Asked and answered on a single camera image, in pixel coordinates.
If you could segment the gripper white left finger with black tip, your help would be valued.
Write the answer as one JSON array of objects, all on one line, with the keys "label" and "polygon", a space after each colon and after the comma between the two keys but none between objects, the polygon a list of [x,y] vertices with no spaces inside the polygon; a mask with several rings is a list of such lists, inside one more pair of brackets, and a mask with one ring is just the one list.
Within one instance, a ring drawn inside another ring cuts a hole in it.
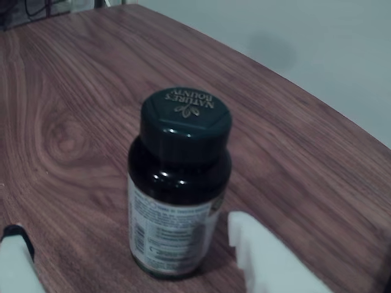
[{"label": "gripper white left finger with black tip", "polygon": [[1,237],[1,292],[45,293],[34,264],[35,250],[21,225],[7,225]]}]

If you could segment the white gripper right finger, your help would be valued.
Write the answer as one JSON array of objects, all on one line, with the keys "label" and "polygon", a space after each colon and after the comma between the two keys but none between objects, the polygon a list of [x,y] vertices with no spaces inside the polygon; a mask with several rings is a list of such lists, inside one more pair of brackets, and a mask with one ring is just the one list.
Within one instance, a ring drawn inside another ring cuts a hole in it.
[{"label": "white gripper right finger", "polygon": [[244,273],[247,292],[330,292],[304,263],[251,215],[228,214],[228,242]]}]

